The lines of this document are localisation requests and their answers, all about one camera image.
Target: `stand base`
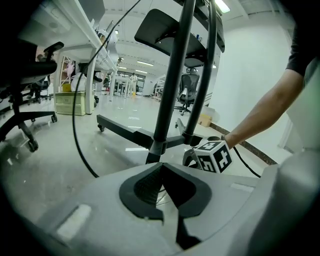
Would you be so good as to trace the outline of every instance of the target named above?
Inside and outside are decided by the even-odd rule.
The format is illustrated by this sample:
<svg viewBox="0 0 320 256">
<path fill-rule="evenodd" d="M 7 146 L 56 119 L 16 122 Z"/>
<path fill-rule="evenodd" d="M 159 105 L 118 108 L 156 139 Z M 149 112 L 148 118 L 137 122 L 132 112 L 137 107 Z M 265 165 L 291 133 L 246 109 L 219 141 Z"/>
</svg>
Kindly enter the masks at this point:
<svg viewBox="0 0 320 256">
<path fill-rule="evenodd" d="M 53 123 L 58 121 L 56 113 L 54 111 L 39 111 L 39 112 L 19 112 L 14 114 L 8 121 L 6 121 L 0 127 L 0 141 L 4 141 L 6 139 L 6 135 L 15 127 L 18 126 L 19 129 L 23 131 L 23 133 L 28 137 L 28 146 L 30 152 L 34 152 L 38 149 L 38 143 L 32 135 L 29 128 L 26 126 L 26 120 L 31 120 L 34 122 L 36 118 L 51 116 L 51 120 Z"/>
<path fill-rule="evenodd" d="M 183 125 L 180 118 L 178 118 L 176 122 L 176 127 L 179 127 L 180 135 L 169 137 L 166 139 L 166 141 L 157 141 L 154 138 L 154 134 L 147 130 L 130 129 L 100 114 L 96 116 L 96 121 L 101 132 L 103 132 L 105 128 L 107 128 L 115 134 L 118 134 L 121 137 L 127 139 L 128 141 L 131 141 L 141 147 L 148 149 L 149 153 L 146 158 L 146 164 L 159 162 L 161 155 L 163 155 L 168 148 L 172 148 L 182 144 L 194 147 L 198 145 L 199 142 L 203 139 L 203 137 L 199 135 L 185 134 L 185 126 Z"/>
</svg>

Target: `person in white clothing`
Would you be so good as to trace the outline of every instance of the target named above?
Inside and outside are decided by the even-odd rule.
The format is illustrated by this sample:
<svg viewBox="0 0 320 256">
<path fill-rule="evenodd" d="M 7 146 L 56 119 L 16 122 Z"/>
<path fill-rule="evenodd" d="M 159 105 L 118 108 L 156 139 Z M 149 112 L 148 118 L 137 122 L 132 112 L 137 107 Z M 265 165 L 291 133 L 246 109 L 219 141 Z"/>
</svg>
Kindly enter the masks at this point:
<svg viewBox="0 0 320 256">
<path fill-rule="evenodd" d="M 134 95 L 136 95 L 136 85 L 138 82 L 138 77 L 136 76 L 135 73 L 130 76 L 130 85 L 129 85 L 129 90 L 128 90 L 128 96 L 132 95 L 132 91 L 134 92 Z"/>
</svg>

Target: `black pole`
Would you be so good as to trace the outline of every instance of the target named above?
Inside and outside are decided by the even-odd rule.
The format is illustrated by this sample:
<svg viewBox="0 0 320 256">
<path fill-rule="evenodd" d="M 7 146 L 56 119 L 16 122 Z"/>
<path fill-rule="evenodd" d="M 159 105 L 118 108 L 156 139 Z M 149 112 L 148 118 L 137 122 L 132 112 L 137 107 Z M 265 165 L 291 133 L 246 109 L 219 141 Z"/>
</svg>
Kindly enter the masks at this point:
<svg viewBox="0 0 320 256">
<path fill-rule="evenodd" d="M 173 48 L 156 120 L 154 140 L 157 142 L 165 142 L 167 139 L 169 125 L 176 102 L 178 85 L 185 64 L 195 3 L 196 0 L 185 0 L 182 7 L 179 28 L 173 41 Z"/>
<path fill-rule="evenodd" d="M 215 0 L 209 0 L 209 29 L 208 40 L 206 46 L 206 59 L 203 65 L 203 72 L 198 92 L 195 97 L 195 101 L 190 113 L 188 123 L 185 127 L 184 133 L 186 137 L 194 134 L 202 107 L 205 103 L 211 73 L 214 65 L 215 49 L 217 42 L 217 13 Z"/>
</svg>

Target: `black sleeve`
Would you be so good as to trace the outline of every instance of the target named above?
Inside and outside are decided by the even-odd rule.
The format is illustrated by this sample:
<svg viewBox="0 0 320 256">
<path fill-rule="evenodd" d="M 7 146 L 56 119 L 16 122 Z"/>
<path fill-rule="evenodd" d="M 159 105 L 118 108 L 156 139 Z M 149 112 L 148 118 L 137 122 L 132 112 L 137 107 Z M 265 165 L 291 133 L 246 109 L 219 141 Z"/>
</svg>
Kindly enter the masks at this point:
<svg viewBox="0 0 320 256">
<path fill-rule="evenodd" d="M 286 69 L 305 75 L 306 68 L 312 59 L 316 57 L 315 49 L 308 43 L 308 35 L 295 26 L 293 31 L 291 55 Z"/>
</svg>

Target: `white wall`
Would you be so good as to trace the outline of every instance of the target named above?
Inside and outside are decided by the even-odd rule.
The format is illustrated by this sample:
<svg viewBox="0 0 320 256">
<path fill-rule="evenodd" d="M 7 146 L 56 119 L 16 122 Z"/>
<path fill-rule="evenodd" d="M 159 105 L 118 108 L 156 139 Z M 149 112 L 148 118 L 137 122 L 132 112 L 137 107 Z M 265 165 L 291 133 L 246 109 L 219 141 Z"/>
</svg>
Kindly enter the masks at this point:
<svg viewBox="0 0 320 256">
<path fill-rule="evenodd" d="M 284 72 L 290 55 L 286 29 L 293 24 L 271 13 L 258 13 L 223 24 L 225 52 L 209 107 L 216 111 L 214 123 L 232 131 L 271 89 Z M 281 163 L 290 154 L 278 147 L 288 121 L 285 113 L 275 125 L 247 141 Z"/>
</svg>

